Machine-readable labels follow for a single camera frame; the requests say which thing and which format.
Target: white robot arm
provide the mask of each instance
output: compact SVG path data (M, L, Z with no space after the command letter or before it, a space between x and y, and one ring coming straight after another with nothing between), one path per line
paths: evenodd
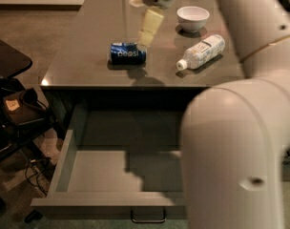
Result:
M290 17L277 0L217 0L245 80L198 95L181 123L190 229L283 229Z

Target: drawer handle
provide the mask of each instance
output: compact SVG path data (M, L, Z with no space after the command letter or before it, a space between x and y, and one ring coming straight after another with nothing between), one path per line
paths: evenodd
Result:
M166 220L166 211L165 208L163 208L163 219L148 219L148 220L141 220L141 219L135 219L134 217L134 211L131 210L131 220L133 223L164 223Z

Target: concrete floor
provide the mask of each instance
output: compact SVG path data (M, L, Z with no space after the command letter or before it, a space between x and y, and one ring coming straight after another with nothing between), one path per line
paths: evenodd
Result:
M39 98L46 101L41 93L41 82L61 41L69 33L69 28L77 11L58 10L0 10L0 39L17 50L28 55L32 67L19 75L25 87L34 87ZM46 156L56 163L61 150L61 140L53 131L36 140ZM42 218L24 223L24 217L31 211L32 198L43 197L37 188L25 179L26 161L16 153L0 163L0 197L7 203L0 212L0 229L2 228L187 228L186 220L167 220L159 225L133 224L129 220L49 220ZM283 182L284 211L286 229L290 229L290 182Z

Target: drawer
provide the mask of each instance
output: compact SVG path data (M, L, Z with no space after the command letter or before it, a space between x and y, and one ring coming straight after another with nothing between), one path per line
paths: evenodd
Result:
M185 219L182 112L74 109L46 198L49 219Z

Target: white bowl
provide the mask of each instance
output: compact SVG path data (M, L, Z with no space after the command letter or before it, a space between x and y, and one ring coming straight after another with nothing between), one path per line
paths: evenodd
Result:
M186 32L199 31L210 17L210 12L195 6L182 7L177 10L177 21Z

